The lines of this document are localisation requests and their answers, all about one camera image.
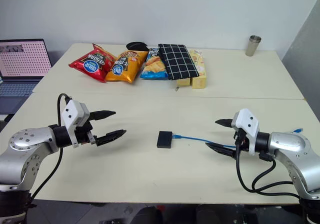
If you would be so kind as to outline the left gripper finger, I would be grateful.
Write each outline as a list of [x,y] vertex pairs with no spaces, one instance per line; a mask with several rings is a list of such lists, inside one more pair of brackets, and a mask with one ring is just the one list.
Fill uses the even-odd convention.
[[102,146],[104,144],[115,141],[116,139],[123,136],[127,131],[125,129],[115,130],[109,133],[106,133],[104,136],[96,138],[96,146]]
[[110,110],[100,110],[100,111],[93,111],[89,114],[89,121],[98,121],[98,120],[102,120],[105,118],[108,118],[112,115],[115,115],[116,112],[115,111],[110,111]]

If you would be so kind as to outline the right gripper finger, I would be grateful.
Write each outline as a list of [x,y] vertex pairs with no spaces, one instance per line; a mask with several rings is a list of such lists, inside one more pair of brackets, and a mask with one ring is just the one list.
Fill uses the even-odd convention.
[[230,118],[223,118],[223,119],[218,119],[215,121],[216,124],[221,125],[223,127],[227,127],[227,128],[232,128],[232,119]]
[[229,147],[225,147],[222,144],[214,143],[214,142],[206,142],[205,143],[210,149],[213,151],[225,155],[231,158],[236,158],[236,151],[234,149],[231,149]]

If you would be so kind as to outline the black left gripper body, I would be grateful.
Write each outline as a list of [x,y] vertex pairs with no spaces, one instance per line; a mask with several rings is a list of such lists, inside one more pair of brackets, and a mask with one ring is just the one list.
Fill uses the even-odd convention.
[[93,129],[91,123],[87,120],[83,126],[77,126],[75,128],[75,136],[78,144],[96,144],[96,136],[91,132]]

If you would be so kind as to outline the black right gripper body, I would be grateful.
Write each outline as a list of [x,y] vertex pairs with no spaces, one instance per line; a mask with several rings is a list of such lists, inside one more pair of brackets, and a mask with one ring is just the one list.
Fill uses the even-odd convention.
[[235,140],[235,156],[239,157],[241,151],[245,151],[248,152],[249,151],[249,145],[250,145],[250,141],[247,138],[247,133],[242,129],[239,128],[238,131],[235,132],[234,136],[233,136],[234,140]]

